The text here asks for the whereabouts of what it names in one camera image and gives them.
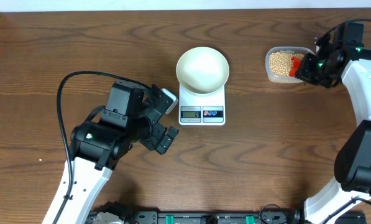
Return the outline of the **red plastic measuring scoop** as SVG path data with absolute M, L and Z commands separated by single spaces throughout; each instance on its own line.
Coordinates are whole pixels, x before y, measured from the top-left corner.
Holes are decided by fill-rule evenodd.
M 291 58 L 291 61 L 293 62 L 293 65 L 292 65 L 292 67 L 290 69 L 289 76 L 294 77 L 296 71 L 300 67 L 301 59 L 299 59 L 298 57 L 292 57 Z

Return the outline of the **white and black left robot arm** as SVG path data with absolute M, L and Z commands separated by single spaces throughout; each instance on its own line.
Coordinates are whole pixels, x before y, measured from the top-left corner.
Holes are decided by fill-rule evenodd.
M 95 108 L 71 133 L 69 159 L 44 223 L 84 223 L 120 158 L 135 142 L 164 154 L 178 134 L 158 121 L 177 97 L 156 85 L 116 80 L 105 106 Z

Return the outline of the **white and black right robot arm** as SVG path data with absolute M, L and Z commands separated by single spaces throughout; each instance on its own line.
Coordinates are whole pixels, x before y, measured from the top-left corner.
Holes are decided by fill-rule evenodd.
M 365 19 L 345 21 L 316 38 L 292 74 L 326 88 L 342 83 L 357 127 L 338 152 L 334 177 L 303 204 L 300 223 L 335 223 L 357 204 L 371 205 L 371 49 L 364 46 Z

